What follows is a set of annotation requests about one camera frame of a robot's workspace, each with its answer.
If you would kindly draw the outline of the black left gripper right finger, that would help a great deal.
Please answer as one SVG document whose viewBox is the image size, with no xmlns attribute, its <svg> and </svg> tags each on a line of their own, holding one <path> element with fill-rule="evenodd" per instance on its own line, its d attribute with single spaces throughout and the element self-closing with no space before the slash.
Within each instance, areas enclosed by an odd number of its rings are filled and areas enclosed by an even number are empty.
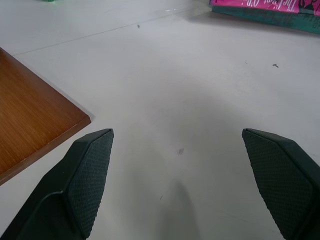
<svg viewBox="0 0 320 240">
<path fill-rule="evenodd" d="M 320 240 L 320 166 L 293 140 L 245 128 L 259 193 L 285 240 Z"/>
</svg>

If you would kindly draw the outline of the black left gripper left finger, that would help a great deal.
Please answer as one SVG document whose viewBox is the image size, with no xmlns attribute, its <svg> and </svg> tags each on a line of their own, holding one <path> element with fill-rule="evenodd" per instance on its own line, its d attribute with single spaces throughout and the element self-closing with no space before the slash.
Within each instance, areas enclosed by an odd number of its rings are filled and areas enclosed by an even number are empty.
<svg viewBox="0 0 320 240">
<path fill-rule="evenodd" d="M 105 189 L 114 132 L 75 140 L 39 181 L 0 240 L 86 240 Z"/>
</svg>

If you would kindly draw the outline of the brown wooden board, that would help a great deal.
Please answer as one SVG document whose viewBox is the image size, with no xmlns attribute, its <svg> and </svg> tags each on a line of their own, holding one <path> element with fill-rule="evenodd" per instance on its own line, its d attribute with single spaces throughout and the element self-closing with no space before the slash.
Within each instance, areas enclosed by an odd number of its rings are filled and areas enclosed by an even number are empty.
<svg viewBox="0 0 320 240">
<path fill-rule="evenodd" d="M 0 186 L 91 123 L 0 47 Z"/>
</svg>

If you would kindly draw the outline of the pink cover book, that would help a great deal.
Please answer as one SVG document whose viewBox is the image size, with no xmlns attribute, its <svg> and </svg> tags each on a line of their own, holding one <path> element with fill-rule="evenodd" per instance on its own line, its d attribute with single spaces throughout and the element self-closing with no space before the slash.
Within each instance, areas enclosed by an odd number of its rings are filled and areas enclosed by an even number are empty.
<svg viewBox="0 0 320 240">
<path fill-rule="evenodd" d="M 209 0 L 209 4 L 320 16 L 320 0 Z"/>
</svg>

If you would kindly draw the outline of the pink and teal package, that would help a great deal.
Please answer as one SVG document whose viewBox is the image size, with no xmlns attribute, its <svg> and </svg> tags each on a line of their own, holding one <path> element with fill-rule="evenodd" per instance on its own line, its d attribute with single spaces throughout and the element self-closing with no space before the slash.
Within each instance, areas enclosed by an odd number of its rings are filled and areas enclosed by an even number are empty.
<svg viewBox="0 0 320 240">
<path fill-rule="evenodd" d="M 290 13 L 257 8 L 213 6 L 212 12 L 320 35 L 320 10 L 314 14 L 312 9 L 305 8 L 299 9 L 297 13 Z"/>
</svg>

